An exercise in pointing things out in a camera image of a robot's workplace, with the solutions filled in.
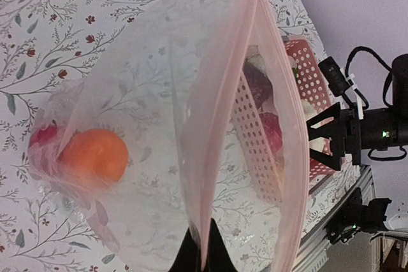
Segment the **orange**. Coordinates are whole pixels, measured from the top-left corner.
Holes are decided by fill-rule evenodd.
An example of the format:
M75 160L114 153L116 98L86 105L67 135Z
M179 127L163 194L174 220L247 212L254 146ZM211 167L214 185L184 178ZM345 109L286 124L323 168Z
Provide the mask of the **orange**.
M74 135L59 159L76 183L102 187L122 178L128 157L126 144L114 132L91 129Z

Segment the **table surface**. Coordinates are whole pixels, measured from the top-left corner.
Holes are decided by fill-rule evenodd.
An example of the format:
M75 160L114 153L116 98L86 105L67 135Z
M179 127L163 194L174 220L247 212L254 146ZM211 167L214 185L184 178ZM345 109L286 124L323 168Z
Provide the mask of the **table surface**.
M0 0L1 272L130 271L87 224L67 220L55 209L53 195L39 192L27 174L25 150L36 110L49 93L63 80L85 76L109 44L120 39L122 27L154 1ZM324 59L323 44L301 1L271 0L271 5L282 35L305 36L317 59ZM358 175L348 159L344 171L310 199L303 235ZM233 228L230 234L236 238L241 230ZM259 271L270 260L262 252L243 253L242 271Z

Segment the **wall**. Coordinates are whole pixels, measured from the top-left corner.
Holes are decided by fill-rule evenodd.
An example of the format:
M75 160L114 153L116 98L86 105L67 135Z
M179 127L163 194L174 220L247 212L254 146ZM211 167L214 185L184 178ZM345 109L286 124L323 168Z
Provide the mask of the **wall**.
M407 0L302 0L323 40L326 51L343 66L356 46L368 46L391 65L408 53ZM372 108L383 107L381 95L385 69L369 55L361 54L351 65L360 89ZM393 206L408 200L408 159L375 163L377 196L391 197Z

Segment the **white clip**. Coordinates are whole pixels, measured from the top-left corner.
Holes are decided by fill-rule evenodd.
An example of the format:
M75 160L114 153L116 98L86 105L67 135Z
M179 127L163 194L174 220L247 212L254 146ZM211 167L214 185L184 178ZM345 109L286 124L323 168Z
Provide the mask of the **white clip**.
M344 75L344 68L340 69L341 72ZM358 89L357 84L354 82L354 73L349 75L346 78L346 81L348 84L351 84L351 89L353 90L354 94L356 95L356 102L357 102L357 113L358 113L358 119L363 120L364 119L364 112L363 112L363 100L361 100L360 96L357 95L356 89Z

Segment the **clear plastic bag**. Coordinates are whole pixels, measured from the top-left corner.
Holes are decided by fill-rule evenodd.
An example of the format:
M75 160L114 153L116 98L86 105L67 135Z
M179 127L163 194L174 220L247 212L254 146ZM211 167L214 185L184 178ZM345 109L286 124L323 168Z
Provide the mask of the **clear plastic bag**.
M246 175L245 144L234 148L226 169L220 165L229 154L224 147L239 145L236 133L229 133L229 145L225 135L251 45L265 60L282 131L284 178L275 202L259 198ZM267 0L160 0L127 26L86 79L51 96L33 131L33 176L74 199L102 241L137 271L168 271L187 226L204 269L212 217L237 270L252 271L246 250L263 243L268 258L259 270L272 264L273 271L291 271L307 199L309 146ZM75 147L87 140L87 150L101 145L109 159ZM123 177L107 166L123 163L121 141L128 153ZM220 183L222 175L234 178L237 167L245 174L242 186L234 179ZM270 167L273 175L274 161ZM214 205L214 194L224 190L230 191L227 204L242 199L253 211L243 218L226 213L237 208Z

